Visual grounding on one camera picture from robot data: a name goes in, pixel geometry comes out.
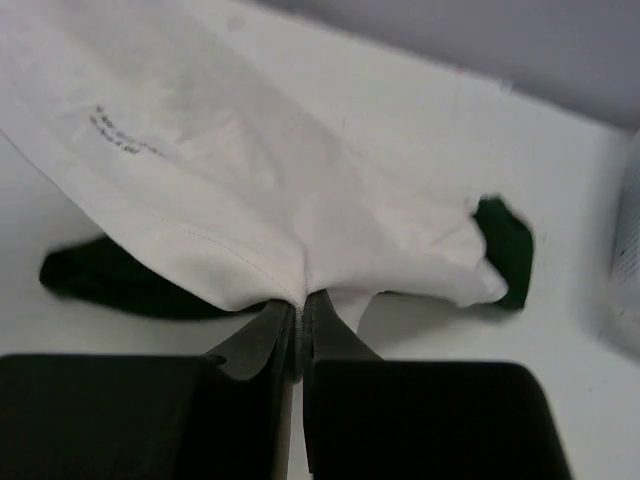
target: green cloth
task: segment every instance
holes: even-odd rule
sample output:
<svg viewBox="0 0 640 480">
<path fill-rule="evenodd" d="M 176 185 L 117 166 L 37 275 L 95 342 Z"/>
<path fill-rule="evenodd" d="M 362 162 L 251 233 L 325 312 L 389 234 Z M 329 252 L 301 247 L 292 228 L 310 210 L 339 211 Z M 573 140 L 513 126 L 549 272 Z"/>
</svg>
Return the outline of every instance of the green cloth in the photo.
<svg viewBox="0 0 640 480">
<path fill-rule="evenodd" d="M 507 294 L 495 305 L 505 310 L 524 308 L 533 268 L 531 231 L 509 211 L 500 197 L 480 200 L 473 218 L 484 235 L 487 260 L 509 287 Z"/>
<path fill-rule="evenodd" d="M 474 219 L 486 240 L 487 260 L 509 287 L 496 305 L 523 308 L 533 263 L 531 232 L 499 197 L 482 199 Z M 147 317 L 195 320 L 227 314 L 149 270 L 106 236 L 50 253 L 40 282 L 61 297 Z"/>
<path fill-rule="evenodd" d="M 145 317 L 204 320 L 230 313 L 156 274 L 106 236 L 48 254 L 40 283 L 60 297 Z"/>
</svg>

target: gray wall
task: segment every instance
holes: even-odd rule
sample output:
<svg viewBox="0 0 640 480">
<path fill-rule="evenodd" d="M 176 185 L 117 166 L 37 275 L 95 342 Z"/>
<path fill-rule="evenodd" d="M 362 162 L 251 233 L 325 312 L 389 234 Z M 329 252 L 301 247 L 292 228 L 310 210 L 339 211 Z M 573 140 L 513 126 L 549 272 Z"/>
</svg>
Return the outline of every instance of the gray wall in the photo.
<svg viewBox="0 0 640 480">
<path fill-rule="evenodd" d="M 640 0 L 262 0 L 640 128 Z"/>
</svg>

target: white fabric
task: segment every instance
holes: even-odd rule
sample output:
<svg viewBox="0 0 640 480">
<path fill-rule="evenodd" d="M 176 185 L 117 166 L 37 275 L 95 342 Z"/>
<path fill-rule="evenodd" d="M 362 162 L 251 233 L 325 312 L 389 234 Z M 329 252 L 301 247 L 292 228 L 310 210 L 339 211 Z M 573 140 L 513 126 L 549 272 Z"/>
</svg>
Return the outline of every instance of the white fabric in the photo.
<svg viewBox="0 0 640 480">
<path fill-rule="evenodd" d="M 199 297 L 300 311 L 330 288 L 358 317 L 383 290 L 460 306 L 505 294 L 469 212 L 363 158 L 179 1 L 5 0 L 0 31 L 2 131 Z"/>
</svg>

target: white surface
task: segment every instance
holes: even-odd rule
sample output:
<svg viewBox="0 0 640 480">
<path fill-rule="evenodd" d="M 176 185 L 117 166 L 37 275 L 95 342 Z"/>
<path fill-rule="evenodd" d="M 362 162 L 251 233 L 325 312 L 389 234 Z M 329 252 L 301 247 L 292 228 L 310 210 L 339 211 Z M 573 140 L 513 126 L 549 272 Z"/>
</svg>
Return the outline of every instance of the white surface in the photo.
<svg viewBox="0 0 640 480">
<path fill-rule="evenodd" d="M 379 158 L 396 158 L 397 175 L 430 178 L 432 191 L 461 204 L 502 192 L 531 221 L 537 251 L 524 312 L 384 296 L 367 310 L 362 338 L 387 357 L 527 365 L 547 392 L 576 478 L 636 479 L 640 365 L 622 348 L 605 293 L 628 137 L 499 85 L 250 6 L 192 4 L 326 125 Z M 142 326 L 93 307 L 57 305 L 42 293 L 36 272 L 44 251 L 92 227 L 2 148 L 2 351 L 186 353 L 216 343 L 196 331 L 200 325 Z M 307 478 L 299 420 L 292 421 L 293 479 Z"/>
</svg>

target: white cloth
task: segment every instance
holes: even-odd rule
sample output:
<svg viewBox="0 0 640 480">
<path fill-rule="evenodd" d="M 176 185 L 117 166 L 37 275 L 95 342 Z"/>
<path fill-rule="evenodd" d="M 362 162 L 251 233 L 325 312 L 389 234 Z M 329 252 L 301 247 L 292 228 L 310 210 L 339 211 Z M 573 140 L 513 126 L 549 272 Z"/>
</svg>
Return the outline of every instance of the white cloth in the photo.
<svg viewBox="0 0 640 480">
<path fill-rule="evenodd" d="M 460 306 L 506 293 L 469 212 L 363 158 L 181 2 L 5 0 L 0 31 L 4 134 L 133 256 L 212 304 L 300 312 L 329 288 L 358 317 L 384 290 Z"/>
</svg>

